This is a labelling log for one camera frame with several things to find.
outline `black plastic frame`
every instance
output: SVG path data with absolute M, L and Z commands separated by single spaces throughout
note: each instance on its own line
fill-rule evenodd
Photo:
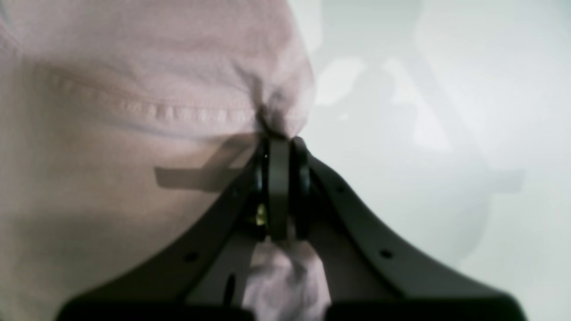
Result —
M 270 154 L 276 146 L 279 152 Z M 295 214 L 297 238 L 322 258 L 332 298 L 327 321 L 525 320 L 509 294 L 447 268 L 394 233 L 301 138 L 287 147 L 262 139 L 189 231 L 131 272 L 70 301 L 58 320 L 253 320 L 239 308 L 252 250 L 267 232 L 283 239 L 286 222 L 283 212 L 273 222 L 270 213 L 269 231 L 245 222 L 272 197 L 275 208 L 273 192 Z

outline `crumpled fabric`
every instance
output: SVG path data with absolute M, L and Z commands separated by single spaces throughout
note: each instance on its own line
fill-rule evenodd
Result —
M 0 319 L 168 246 L 312 103 L 285 0 L 0 0 Z
M 243 299 L 258 320 L 320 321 L 330 304 L 323 263 L 308 242 L 258 243 Z

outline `white wall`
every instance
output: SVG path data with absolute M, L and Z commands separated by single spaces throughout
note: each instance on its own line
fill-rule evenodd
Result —
M 309 149 L 418 248 L 571 320 L 571 1 L 290 3 Z

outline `pink cloth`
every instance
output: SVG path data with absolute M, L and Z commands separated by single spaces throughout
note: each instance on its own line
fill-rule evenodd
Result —
M 0 319 L 53 320 L 160 251 L 245 164 L 256 115 L 292 137 L 312 100 L 285 0 L 0 0 Z

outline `screw hole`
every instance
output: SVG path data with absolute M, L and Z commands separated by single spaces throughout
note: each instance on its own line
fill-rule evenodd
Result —
M 383 258 L 386 258 L 386 259 L 392 259 L 392 257 L 393 257 L 393 253 L 390 252 L 389 250 L 381 250 L 380 254 Z
M 198 259 L 198 253 L 196 252 L 190 252 L 187 255 L 184 256 L 184 261 L 185 262 L 194 262 Z

